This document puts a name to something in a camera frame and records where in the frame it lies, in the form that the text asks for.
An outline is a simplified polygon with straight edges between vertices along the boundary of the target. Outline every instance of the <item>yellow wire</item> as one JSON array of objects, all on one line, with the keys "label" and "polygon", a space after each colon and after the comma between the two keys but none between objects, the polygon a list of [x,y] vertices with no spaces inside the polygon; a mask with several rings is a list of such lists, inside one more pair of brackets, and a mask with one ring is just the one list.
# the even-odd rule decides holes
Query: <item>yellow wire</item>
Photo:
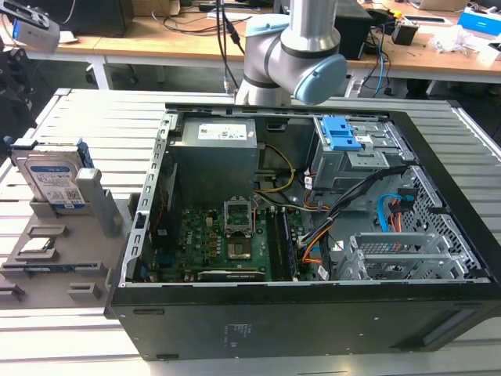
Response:
[{"label": "yellow wire", "polygon": [[277,186],[276,188],[270,188],[270,189],[267,189],[267,190],[255,190],[254,192],[257,192],[257,193],[275,193],[275,192],[280,192],[282,190],[286,190],[287,188],[289,188],[292,185],[292,182],[294,181],[294,166],[292,165],[292,163],[290,163],[289,159],[285,156],[285,154],[282,153],[280,150],[278,150],[273,145],[268,145],[266,143],[265,147],[269,147],[270,149],[274,149],[274,151],[276,151],[276,153],[280,157],[282,157],[284,159],[284,161],[289,165],[290,178],[289,178],[289,181],[285,185],[283,185],[283,186]]}]

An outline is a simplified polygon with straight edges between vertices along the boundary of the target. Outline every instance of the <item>green circuit board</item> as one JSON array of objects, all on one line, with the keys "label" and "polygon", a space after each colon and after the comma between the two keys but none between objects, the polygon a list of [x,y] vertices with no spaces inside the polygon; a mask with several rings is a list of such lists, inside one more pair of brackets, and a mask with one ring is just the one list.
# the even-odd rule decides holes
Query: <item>green circuit board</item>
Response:
[{"label": "green circuit board", "polygon": [[[257,210],[252,237],[224,231],[223,210],[185,209],[178,236],[178,247],[157,251],[153,269],[163,282],[188,282],[189,274],[204,270],[254,271],[272,280],[266,210]],[[247,213],[230,212],[229,223],[245,224]],[[287,212],[293,239],[303,229],[299,211]]]}]

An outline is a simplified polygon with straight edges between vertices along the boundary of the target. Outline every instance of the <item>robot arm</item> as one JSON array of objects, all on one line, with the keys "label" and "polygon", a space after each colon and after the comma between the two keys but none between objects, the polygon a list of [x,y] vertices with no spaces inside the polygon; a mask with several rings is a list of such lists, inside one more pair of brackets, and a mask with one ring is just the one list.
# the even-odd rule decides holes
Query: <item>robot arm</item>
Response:
[{"label": "robot arm", "polygon": [[237,104],[281,106],[329,99],[348,71],[334,28],[337,0],[291,0],[290,17],[265,14],[247,23],[244,76]]}]

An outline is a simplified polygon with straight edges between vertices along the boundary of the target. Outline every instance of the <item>white table leg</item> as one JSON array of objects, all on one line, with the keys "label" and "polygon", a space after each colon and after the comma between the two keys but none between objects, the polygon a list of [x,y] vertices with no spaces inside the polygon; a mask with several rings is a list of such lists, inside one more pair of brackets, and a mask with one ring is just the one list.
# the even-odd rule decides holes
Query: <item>white table leg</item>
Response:
[{"label": "white table leg", "polygon": [[106,69],[106,61],[104,56],[95,56],[89,60],[96,76],[97,87],[99,90],[113,89],[110,72]]},{"label": "white table leg", "polygon": [[157,82],[163,84],[165,82],[165,67],[163,65],[155,66],[155,71],[157,72]]},{"label": "white table leg", "polygon": [[433,96],[435,86],[437,85],[437,80],[433,80],[430,82],[430,85],[428,86],[428,89],[426,90],[426,95],[427,96]]},{"label": "white table leg", "polygon": [[346,92],[344,92],[344,98],[358,98],[364,79],[363,74],[352,74]]}]

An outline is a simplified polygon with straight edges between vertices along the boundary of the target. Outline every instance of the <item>black box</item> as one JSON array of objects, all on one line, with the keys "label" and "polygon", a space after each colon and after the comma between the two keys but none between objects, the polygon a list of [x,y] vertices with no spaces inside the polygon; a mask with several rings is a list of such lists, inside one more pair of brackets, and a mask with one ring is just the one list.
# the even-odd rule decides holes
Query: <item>black box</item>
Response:
[{"label": "black box", "polygon": [[339,53],[346,60],[360,60],[373,18],[356,0],[339,0],[334,26],[341,34]]},{"label": "black box", "polygon": [[93,34],[103,37],[123,37],[132,22],[131,0],[18,0],[25,6],[39,7],[57,22],[62,31],[75,34]]}]

